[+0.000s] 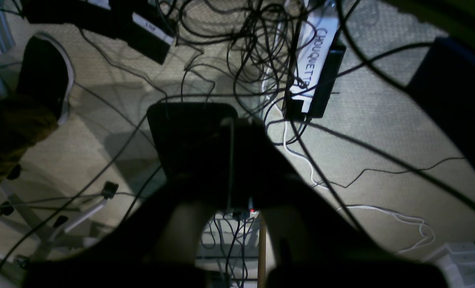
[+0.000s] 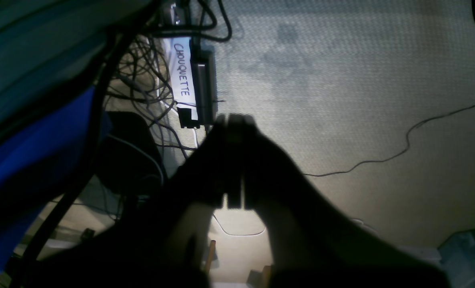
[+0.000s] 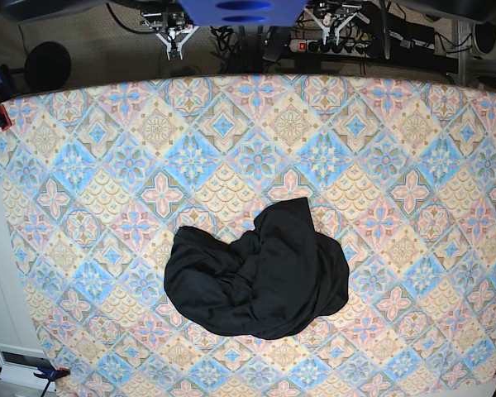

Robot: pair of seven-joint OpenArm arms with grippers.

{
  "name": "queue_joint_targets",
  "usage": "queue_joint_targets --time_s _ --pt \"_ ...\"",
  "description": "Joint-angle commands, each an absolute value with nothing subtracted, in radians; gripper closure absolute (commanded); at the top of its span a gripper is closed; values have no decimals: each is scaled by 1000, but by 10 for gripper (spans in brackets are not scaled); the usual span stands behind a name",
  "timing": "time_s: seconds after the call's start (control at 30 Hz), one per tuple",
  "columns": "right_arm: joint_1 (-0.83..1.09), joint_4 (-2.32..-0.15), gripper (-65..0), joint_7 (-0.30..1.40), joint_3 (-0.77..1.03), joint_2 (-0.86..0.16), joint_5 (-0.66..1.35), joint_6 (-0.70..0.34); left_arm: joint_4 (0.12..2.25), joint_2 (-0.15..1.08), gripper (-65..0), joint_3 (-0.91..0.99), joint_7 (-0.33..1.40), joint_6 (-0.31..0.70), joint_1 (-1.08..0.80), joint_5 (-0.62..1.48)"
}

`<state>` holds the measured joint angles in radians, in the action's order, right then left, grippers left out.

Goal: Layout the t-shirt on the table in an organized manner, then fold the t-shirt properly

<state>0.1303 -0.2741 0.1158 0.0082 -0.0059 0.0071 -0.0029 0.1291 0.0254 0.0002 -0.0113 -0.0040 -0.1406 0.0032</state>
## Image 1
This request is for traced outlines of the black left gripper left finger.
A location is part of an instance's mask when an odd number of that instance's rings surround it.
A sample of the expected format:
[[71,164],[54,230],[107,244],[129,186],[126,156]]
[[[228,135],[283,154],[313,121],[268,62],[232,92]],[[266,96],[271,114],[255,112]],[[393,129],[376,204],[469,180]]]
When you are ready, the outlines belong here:
[[205,287],[198,243],[227,204],[228,164],[210,142],[237,116],[148,116],[168,180],[108,236],[75,257],[31,264],[27,288]]

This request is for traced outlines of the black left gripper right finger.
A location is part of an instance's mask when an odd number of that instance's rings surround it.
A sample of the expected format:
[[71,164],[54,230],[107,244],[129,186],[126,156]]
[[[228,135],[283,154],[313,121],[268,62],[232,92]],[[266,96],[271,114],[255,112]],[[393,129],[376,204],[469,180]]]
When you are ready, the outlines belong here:
[[400,259],[349,224],[274,148],[262,124],[231,124],[231,204],[257,209],[277,260],[269,288],[446,288],[431,264]]

